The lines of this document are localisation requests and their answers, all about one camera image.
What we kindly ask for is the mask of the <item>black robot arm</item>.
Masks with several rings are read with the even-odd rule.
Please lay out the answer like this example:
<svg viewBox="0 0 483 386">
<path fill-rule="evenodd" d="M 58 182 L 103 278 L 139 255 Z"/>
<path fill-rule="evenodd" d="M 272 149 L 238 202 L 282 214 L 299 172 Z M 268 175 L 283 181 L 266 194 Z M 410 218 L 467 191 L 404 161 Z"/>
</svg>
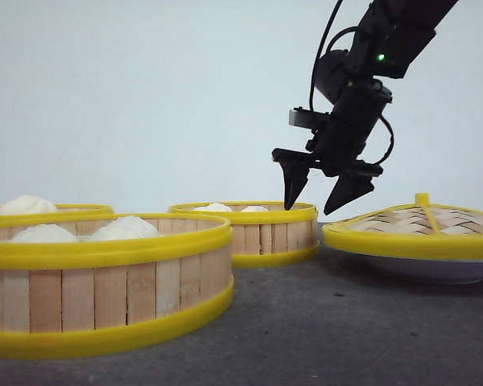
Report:
<svg viewBox="0 0 483 386">
<path fill-rule="evenodd" d="M 294 108 L 290 125 L 311 130 L 303 152 L 275 148 L 272 158 L 283 170 L 285 210 L 290 210 L 311 169 L 337 179 L 324 206 L 330 214 L 374 190 L 382 161 L 359 155 L 392 93 L 381 77 L 401 79 L 409 65 L 436 35 L 436 27 L 453 1 L 372 1 L 361 21 L 323 37 L 312 69 L 310 90 L 333 105 L 329 113 L 313 107 Z"/>
</svg>

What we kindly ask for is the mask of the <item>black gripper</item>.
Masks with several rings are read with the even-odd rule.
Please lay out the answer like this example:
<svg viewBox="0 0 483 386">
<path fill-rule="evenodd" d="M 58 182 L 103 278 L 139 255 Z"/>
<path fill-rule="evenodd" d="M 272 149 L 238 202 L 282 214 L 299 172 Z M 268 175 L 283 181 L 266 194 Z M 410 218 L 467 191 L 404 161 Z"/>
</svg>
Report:
<svg viewBox="0 0 483 386">
<path fill-rule="evenodd" d="M 322 170 L 328 177 L 341 175 L 324 205 L 325 215 L 374 190 L 372 177 L 381 175 L 383 169 L 380 162 L 367 163 L 359 155 L 391 101 L 391 91 L 380 80 L 352 83 L 343 90 L 327 120 L 313 130 L 313 139 L 306 145 L 311 154 L 272 150 L 272 160 L 283 170 L 286 210 L 293 207 L 306 186 L 311 168 Z"/>
</svg>

